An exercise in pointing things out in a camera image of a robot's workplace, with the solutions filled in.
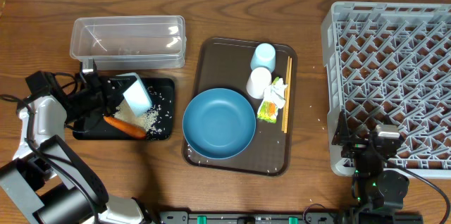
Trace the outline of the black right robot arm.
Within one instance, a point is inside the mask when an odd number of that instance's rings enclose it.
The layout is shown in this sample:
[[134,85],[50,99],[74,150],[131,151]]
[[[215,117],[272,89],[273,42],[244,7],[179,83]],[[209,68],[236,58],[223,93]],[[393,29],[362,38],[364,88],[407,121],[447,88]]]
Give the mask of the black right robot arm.
[[358,137],[348,128],[345,112],[338,117],[338,126],[332,144],[342,147],[341,156],[354,160],[352,196],[356,206],[341,210],[335,223],[394,223],[395,212],[403,208],[409,179],[384,168],[385,161],[394,156],[403,143],[396,125],[385,119],[373,131]]

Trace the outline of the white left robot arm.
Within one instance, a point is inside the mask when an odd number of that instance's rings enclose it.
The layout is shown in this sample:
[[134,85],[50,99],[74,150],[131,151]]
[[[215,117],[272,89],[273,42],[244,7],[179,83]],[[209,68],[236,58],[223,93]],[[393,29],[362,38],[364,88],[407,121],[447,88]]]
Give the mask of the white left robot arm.
[[66,94],[57,73],[26,78],[29,97],[1,95],[17,105],[20,144],[1,167],[1,188],[30,223],[160,223],[136,198],[109,195],[96,173],[67,145],[64,130],[95,110],[109,111],[124,92],[142,85],[138,75],[73,76]]

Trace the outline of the light blue rice bowl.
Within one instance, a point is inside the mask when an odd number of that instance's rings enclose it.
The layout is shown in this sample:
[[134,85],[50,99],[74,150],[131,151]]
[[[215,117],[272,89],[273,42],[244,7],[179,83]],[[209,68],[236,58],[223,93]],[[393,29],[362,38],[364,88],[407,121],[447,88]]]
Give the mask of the light blue rice bowl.
[[152,107],[152,100],[147,92],[147,88],[137,73],[125,73],[122,76],[135,79],[135,82],[124,91],[123,96],[133,114],[139,117]]

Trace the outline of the pile of white rice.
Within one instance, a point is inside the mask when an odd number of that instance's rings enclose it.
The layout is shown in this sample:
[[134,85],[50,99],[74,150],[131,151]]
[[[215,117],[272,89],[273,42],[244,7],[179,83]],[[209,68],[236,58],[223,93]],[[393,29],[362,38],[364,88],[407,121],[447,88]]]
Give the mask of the pile of white rice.
[[148,140],[168,139],[173,127],[173,88],[169,85],[150,85],[147,88],[152,107],[136,117],[126,100],[116,107],[113,117],[147,131]]

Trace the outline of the blue plate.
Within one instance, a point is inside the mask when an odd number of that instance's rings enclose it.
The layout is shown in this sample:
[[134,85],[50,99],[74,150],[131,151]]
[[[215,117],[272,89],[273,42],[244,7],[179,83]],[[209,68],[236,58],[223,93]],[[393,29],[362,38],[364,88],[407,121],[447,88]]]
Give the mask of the blue plate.
[[227,159],[243,152],[257,128],[252,105],[240,93],[226,88],[208,89],[187,105],[183,134],[198,154]]

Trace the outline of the orange carrot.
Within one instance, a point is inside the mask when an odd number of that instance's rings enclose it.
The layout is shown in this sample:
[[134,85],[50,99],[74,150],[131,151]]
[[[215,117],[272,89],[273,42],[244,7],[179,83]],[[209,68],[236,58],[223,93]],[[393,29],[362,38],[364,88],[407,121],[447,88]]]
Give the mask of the orange carrot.
[[147,132],[140,127],[129,124],[122,120],[116,119],[111,116],[104,116],[104,120],[111,126],[116,129],[124,132],[125,134],[135,138],[135,139],[144,139],[147,136]]

